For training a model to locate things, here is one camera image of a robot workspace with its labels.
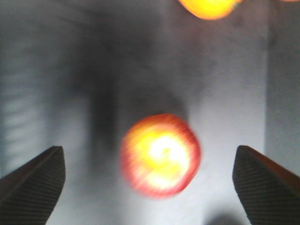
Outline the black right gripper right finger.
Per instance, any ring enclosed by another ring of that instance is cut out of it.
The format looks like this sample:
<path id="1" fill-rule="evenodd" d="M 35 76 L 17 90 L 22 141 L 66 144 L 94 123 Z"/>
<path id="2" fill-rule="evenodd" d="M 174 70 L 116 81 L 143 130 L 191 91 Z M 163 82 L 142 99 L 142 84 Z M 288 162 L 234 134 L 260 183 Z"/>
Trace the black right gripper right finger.
<path id="1" fill-rule="evenodd" d="M 260 152 L 237 148 L 232 180 L 253 225 L 300 223 L 300 178 Z"/>

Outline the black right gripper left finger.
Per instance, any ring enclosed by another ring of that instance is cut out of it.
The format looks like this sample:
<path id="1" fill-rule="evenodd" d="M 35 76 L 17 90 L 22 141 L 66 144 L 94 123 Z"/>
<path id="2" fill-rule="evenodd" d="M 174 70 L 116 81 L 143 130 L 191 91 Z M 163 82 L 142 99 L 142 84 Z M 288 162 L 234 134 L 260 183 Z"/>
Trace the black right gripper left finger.
<path id="1" fill-rule="evenodd" d="M 52 146 L 0 179 L 0 223 L 44 225 L 66 179 L 64 150 Z"/>

